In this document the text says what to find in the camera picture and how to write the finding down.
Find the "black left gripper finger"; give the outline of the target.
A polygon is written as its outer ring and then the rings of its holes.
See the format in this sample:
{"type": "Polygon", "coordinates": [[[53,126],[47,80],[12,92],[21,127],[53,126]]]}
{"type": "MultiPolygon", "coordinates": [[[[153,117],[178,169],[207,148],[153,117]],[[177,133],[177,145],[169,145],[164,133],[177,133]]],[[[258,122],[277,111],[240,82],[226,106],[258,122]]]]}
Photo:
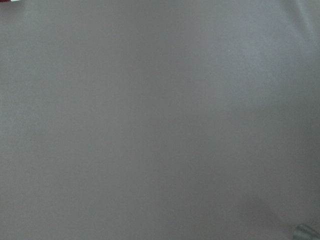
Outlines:
{"type": "Polygon", "coordinates": [[[293,240],[320,240],[320,233],[308,225],[298,225],[292,235],[293,240]]]}

